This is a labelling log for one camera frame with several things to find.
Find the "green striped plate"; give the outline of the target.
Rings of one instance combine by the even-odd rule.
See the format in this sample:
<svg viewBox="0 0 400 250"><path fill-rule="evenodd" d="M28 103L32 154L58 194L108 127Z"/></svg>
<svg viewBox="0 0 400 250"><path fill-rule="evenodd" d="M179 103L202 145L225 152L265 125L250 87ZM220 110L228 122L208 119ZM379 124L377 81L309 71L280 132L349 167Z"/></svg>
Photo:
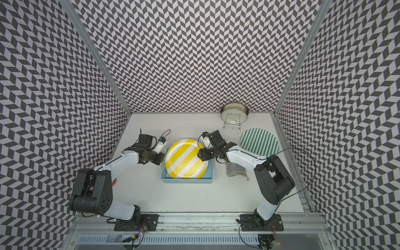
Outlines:
<svg viewBox="0 0 400 250"><path fill-rule="evenodd" d="M240 147L265 157L278 153L280 149L278 139L269 131L259 128L246 130L241 135Z"/></svg>

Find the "yellow striped plate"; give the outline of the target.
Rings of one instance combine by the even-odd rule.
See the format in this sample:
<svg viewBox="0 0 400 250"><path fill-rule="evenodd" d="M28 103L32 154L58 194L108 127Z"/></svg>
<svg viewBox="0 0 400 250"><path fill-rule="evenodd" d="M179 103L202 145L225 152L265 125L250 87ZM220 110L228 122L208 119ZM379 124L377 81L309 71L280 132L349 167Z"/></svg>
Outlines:
<svg viewBox="0 0 400 250"><path fill-rule="evenodd" d="M166 152L165 169L172 179L201 179L209 161L201 161L198 152L204 146L197 140L182 139Z"/></svg>

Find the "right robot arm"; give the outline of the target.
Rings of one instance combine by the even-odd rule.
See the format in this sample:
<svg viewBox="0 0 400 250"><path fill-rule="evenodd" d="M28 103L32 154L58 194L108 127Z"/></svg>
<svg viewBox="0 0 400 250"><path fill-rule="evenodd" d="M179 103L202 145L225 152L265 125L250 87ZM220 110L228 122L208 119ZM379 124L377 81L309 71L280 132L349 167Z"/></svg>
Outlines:
<svg viewBox="0 0 400 250"><path fill-rule="evenodd" d="M203 132L199 139L205 144L200 149L198 157L202 161L223 159L228 163L237 164L255 174L260 192L263 196L253 216L246 218L241 215L242 229L283 230L279 226L280 217L276 214L279 204L294 188L295 182L287 168L277 155L263 157L242 149L237 144L227 143L218 130L212 133Z"/></svg>

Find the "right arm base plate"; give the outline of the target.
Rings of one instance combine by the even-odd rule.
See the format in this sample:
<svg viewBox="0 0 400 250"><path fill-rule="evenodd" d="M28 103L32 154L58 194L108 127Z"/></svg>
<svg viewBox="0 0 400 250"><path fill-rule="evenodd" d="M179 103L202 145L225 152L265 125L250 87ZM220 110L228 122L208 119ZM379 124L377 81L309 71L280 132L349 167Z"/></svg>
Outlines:
<svg viewBox="0 0 400 250"><path fill-rule="evenodd" d="M281 216L278 214L273 214L269 220L263 220L260 216L255 214L241 214L240 218L236 221L242 226L244 232L284 231Z"/></svg>

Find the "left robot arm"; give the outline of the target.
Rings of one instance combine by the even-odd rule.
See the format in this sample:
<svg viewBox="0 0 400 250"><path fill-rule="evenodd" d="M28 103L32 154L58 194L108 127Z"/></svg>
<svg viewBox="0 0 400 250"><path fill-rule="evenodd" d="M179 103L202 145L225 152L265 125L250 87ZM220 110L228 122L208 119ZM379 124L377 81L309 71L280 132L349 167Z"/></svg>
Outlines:
<svg viewBox="0 0 400 250"><path fill-rule="evenodd" d="M160 165L165 157L161 150L166 146L166 138L161 136L153 145L154 137L140 134L138 140L124 149L120 156L92 169L78 171L73 186L69 209L129 221L141 222L140 207L113 198L112 183L125 170L148 162Z"/></svg>

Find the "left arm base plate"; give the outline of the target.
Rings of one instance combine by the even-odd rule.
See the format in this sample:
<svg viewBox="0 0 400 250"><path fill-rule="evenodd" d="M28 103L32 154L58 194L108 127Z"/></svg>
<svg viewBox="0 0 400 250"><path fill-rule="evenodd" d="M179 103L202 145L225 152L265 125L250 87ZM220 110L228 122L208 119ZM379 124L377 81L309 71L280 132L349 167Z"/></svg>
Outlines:
<svg viewBox="0 0 400 250"><path fill-rule="evenodd" d="M120 220L118 219L114 226L117 232L139 231L142 227L146 232L156 231L159 214L142 214L140 220Z"/></svg>

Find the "grey microfibre cloth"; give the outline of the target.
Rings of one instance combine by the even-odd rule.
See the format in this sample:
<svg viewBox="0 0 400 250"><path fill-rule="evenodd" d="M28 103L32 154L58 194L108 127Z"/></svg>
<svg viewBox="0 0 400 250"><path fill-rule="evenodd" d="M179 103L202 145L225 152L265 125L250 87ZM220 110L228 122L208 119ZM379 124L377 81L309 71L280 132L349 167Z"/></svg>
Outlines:
<svg viewBox="0 0 400 250"><path fill-rule="evenodd" d="M228 177L243 176L249 181L246 169L239 164L231 162L226 163L226 175Z"/></svg>

